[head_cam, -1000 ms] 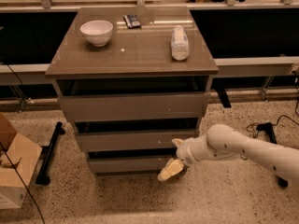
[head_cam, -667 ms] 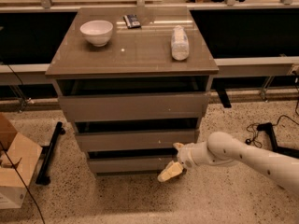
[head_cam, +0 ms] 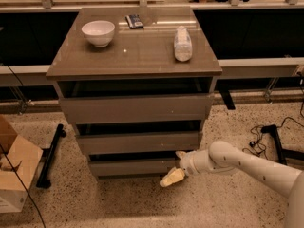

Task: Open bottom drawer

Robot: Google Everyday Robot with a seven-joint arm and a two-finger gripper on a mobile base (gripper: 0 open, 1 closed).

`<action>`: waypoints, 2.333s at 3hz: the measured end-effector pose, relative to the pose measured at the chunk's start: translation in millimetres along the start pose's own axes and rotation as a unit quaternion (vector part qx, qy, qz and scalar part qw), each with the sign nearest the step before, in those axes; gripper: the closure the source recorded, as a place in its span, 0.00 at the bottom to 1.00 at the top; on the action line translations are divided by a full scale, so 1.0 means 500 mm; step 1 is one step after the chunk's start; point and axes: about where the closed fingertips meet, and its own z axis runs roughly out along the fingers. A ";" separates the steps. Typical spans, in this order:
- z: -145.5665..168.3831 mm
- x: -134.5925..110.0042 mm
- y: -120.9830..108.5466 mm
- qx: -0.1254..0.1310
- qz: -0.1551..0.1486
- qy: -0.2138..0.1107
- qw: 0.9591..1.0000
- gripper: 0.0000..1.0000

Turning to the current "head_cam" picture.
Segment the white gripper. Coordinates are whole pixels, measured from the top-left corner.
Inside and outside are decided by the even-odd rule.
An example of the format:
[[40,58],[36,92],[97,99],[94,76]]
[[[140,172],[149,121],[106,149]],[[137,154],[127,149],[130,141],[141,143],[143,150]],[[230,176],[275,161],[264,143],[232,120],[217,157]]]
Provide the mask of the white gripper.
[[209,170],[209,155],[207,150],[190,152],[176,151],[176,155],[180,159],[180,168],[172,168],[168,174],[161,179],[161,187],[168,187],[182,181],[185,175],[198,175]]

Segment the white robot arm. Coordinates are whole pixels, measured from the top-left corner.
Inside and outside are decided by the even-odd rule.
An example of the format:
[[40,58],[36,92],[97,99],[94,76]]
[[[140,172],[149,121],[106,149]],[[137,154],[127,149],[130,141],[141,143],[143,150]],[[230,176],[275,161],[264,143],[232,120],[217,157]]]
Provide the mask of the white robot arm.
[[242,152],[228,142],[215,141],[207,149],[177,151],[179,166],[161,181],[161,187],[202,172],[225,174],[238,169],[288,199],[284,228],[304,228],[304,171]]

